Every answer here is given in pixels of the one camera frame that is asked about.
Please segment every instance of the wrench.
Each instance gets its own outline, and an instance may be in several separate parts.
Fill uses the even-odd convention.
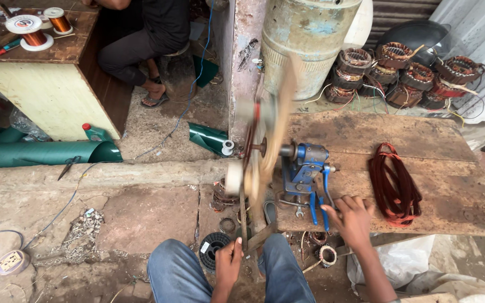
[[[295,213],[295,216],[297,216],[297,218],[299,217],[299,215],[302,217],[305,216],[305,213],[302,212],[302,206],[301,206],[301,197],[300,196],[297,196],[297,203],[299,203],[299,205],[297,206],[297,212]]]

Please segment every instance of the person's arm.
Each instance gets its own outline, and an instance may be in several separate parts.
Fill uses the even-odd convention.
[[[81,0],[84,5],[96,7],[95,2],[111,10],[124,10],[131,0]]]
[[[375,205],[359,196],[343,196],[335,199],[334,204],[340,210],[340,218],[330,205],[321,208],[340,231],[340,236],[347,246],[351,247],[358,258],[371,303],[387,303],[398,298],[392,285],[381,267],[377,251],[370,242],[370,219],[374,215]]]
[[[222,249],[216,251],[216,286],[212,292],[211,303],[226,303],[233,285],[239,278],[241,258],[244,253],[242,238],[231,241]]]

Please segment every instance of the wooden workbench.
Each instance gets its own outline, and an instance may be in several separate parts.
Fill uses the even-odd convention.
[[[38,15],[44,9],[22,9]],[[76,35],[54,40],[40,52],[21,47],[0,56],[0,92],[54,140],[87,140],[90,123],[119,139],[125,130],[132,86],[103,72],[97,52],[104,45],[98,12],[66,11]],[[53,29],[44,30],[52,37]]]
[[[376,210],[373,232],[411,234],[400,236],[402,240],[434,233],[485,236],[485,173],[453,120],[330,111],[294,114],[290,123],[285,143],[293,138],[329,151],[328,162],[338,169],[328,180],[332,198],[359,195],[375,202],[367,162],[381,143],[394,145],[422,193],[422,215],[409,227],[398,228]],[[275,192],[281,191],[279,175],[274,180]],[[316,182],[322,184],[321,178]],[[319,209],[316,226],[309,209],[303,208],[304,217],[297,218],[295,206],[281,207],[276,207],[276,224],[264,229],[261,237],[254,236],[250,249],[270,232],[324,231]]]

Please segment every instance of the corrugated metal sheet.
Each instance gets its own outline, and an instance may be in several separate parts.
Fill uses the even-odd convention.
[[[441,0],[374,0],[374,22],[364,48],[375,48],[377,40],[394,25],[409,20],[429,19],[440,3]]]

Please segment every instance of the rusty metal container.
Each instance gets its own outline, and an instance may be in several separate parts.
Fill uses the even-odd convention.
[[[362,0],[268,0],[262,30],[264,88],[276,93],[287,53],[303,61],[294,100],[319,92]]]

